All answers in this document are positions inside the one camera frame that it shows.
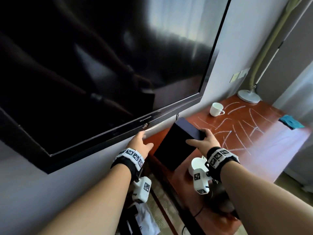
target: white cup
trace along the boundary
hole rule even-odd
[[[203,160],[202,158],[194,158],[188,168],[189,174],[194,177],[194,170],[199,168],[203,169],[205,172],[209,171],[209,169],[207,169],[204,164],[205,160]]]
[[[223,111],[223,108],[224,106],[222,104],[215,102],[211,106],[210,114],[214,117],[218,115],[223,115],[225,114],[225,111]]]

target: lamp base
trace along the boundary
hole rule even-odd
[[[261,98],[258,94],[254,92],[254,90],[240,90],[237,93],[238,97],[245,102],[257,104],[260,102]]]

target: tv screen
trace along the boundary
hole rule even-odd
[[[1,108],[54,155],[199,93],[227,3],[1,0]]]

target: tv frame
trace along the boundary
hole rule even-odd
[[[57,171],[93,153],[127,139],[200,102],[219,52],[219,36],[229,8],[228,0],[210,53],[199,92],[124,125],[94,136],[55,154],[49,154],[13,118],[0,107],[0,139],[47,174]]]

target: wooden tabletop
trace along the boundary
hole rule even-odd
[[[207,108],[187,120],[197,128],[210,129],[221,147],[236,154],[248,170],[270,182],[276,180],[311,133],[310,128],[289,129],[278,121],[284,112],[264,102],[250,104],[235,95],[220,103],[224,106],[224,115],[213,117]],[[204,205],[205,196],[194,190],[193,179],[188,173],[191,160],[201,157],[201,153],[196,149],[174,172],[168,170],[153,155],[168,131],[169,128],[145,140],[145,143],[154,143],[149,164],[156,177],[166,184],[167,193],[171,193],[183,222],[190,224],[192,216]],[[195,221],[204,234],[234,234],[241,224],[209,208],[205,208]],[[193,234],[194,226],[187,224]]]

